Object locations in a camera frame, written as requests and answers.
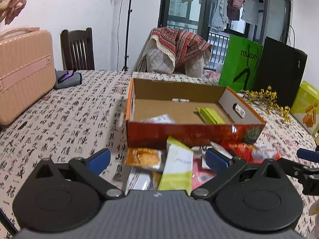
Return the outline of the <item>red orange snack bag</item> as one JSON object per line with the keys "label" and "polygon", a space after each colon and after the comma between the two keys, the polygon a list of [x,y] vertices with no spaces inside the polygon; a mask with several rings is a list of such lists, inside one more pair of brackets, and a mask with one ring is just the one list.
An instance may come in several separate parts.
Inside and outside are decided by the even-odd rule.
{"label": "red orange snack bag", "polygon": [[234,157],[245,159],[250,164],[261,164],[266,159],[278,160],[281,156],[276,150],[243,142],[222,142],[221,146]]}

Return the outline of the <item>hanging clothes on balcony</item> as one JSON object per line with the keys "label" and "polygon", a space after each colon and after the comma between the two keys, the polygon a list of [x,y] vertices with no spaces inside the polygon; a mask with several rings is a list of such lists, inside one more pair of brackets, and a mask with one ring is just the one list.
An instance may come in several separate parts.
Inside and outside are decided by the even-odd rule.
{"label": "hanging clothes on balcony", "polygon": [[263,14],[264,0],[212,0],[208,25],[215,31],[244,33],[238,27],[241,24],[260,27]]}

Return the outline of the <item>green white snack packet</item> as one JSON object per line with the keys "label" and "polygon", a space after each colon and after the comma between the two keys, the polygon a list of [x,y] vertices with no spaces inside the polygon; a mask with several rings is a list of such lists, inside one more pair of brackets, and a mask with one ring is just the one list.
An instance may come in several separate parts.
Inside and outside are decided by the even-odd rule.
{"label": "green white snack packet", "polygon": [[171,136],[166,141],[166,149],[167,156],[158,190],[184,190],[190,196],[193,151]]}

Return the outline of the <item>pink hard-shell suitcase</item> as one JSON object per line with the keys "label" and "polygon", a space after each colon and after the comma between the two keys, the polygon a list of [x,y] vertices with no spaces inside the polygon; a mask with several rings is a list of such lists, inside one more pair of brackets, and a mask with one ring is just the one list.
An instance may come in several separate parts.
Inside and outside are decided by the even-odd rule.
{"label": "pink hard-shell suitcase", "polygon": [[1,125],[8,126],[56,83],[52,36],[38,27],[1,33]]}

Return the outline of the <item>green snack bar in box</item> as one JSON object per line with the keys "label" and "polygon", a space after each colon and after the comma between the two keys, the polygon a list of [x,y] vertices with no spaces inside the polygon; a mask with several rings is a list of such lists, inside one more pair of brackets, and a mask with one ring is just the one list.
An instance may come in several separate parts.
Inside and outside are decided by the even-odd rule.
{"label": "green snack bar in box", "polygon": [[201,119],[210,125],[223,125],[225,124],[224,120],[219,116],[219,114],[211,108],[196,108]]}

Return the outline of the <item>orange cracker snack packet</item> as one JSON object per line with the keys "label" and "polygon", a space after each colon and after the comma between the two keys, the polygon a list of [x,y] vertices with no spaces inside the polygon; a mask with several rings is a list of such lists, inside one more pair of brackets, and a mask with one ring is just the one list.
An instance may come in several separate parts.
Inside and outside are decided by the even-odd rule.
{"label": "orange cracker snack packet", "polygon": [[125,164],[145,170],[163,172],[166,152],[150,148],[129,148]]}

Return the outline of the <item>pink artificial flowers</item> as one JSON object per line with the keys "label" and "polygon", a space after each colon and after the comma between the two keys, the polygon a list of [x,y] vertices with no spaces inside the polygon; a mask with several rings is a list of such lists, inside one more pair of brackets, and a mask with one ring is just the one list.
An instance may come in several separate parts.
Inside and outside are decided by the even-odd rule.
{"label": "pink artificial flowers", "polygon": [[27,0],[1,0],[1,23],[5,25],[11,22],[21,13],[25,8]]}

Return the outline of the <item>red snack packet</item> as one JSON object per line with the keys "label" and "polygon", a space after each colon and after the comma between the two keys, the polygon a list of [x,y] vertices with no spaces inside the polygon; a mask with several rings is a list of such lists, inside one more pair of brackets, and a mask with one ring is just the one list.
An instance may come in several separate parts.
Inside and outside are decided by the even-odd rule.
{"label": "red snack packet", "polygon": [[192,190],[200,187],[207,181],[214,178],[216,174],[211,169],[202,168],[202,160],[193,158],[192,164]]}

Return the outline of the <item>dark wooden chair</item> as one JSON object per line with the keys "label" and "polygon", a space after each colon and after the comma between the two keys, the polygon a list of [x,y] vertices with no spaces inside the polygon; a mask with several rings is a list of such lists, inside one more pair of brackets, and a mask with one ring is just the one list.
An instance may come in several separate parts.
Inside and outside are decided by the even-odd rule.
{"label": "dark wooden chair", "polygon": [[63,30],[60,34],[64,70],[95,70],[93,32],[86,30]]}

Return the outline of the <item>red patterned draped cloth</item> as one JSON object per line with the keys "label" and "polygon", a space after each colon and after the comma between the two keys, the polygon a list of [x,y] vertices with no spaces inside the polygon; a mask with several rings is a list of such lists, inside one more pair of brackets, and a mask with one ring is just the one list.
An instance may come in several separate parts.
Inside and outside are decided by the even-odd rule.
{"label": "red patterned draped cloth", "polygon": [[201,36],[157,27],[151,30],[132,70],[200,78],[210,58],[211,44]]}

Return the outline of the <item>calligraphy print tablecloth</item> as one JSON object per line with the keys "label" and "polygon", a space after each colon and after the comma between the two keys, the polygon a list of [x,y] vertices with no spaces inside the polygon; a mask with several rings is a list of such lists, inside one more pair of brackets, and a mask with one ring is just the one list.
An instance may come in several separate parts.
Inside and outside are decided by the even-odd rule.
{"label": "calligraphy print tablecloth", "polygon": [[12,224],[13,200],[43,158],[65,163],[108,148],[111,162],[101,177],[125,189],[130,168],[124,164],[124,115],[132,78],[212,84],[205,77],[100,70],[82,71],[78,86],[50,91],[1,130],[1,210]]}

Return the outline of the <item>white printed snack packet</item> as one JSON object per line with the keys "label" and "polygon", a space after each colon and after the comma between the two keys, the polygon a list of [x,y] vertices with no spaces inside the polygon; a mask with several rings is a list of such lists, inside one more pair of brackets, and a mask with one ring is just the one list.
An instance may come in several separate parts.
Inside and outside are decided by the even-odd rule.
{"label": "white printed snack packet", "polygon": [[176,123],[168,114],[142,120],[143,123]]}

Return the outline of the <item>lime green snack box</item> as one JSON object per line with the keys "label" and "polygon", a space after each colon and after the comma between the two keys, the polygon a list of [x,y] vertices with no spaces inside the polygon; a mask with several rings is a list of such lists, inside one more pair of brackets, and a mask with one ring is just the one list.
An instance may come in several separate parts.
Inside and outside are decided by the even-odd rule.
{"label": "lime green snack box", "polygon": [[303,81],[290,113],[314,138],[318,136],[318,89]]}

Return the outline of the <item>green mucun paper bag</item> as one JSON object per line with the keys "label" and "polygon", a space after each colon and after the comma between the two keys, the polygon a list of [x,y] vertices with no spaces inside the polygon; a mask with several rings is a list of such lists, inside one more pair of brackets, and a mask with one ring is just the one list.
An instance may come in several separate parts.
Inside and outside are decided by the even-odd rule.
{"label": "green mucun paper bag", "polygon": [[220,86],[235,92],[250,91],[262,57],[263,46],[247,38],[231,35],[222,72]]}

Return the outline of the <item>black paper bag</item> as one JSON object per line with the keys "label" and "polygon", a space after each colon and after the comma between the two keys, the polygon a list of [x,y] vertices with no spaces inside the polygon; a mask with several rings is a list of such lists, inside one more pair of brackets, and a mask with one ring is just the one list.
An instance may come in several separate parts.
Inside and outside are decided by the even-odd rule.
{"label": "black paper bag", "polygon": [[252,90],[266,90],[270,86],[277,93],[276,101],[279,106],[292,107],[307,57],[303,51],[267,37]]}

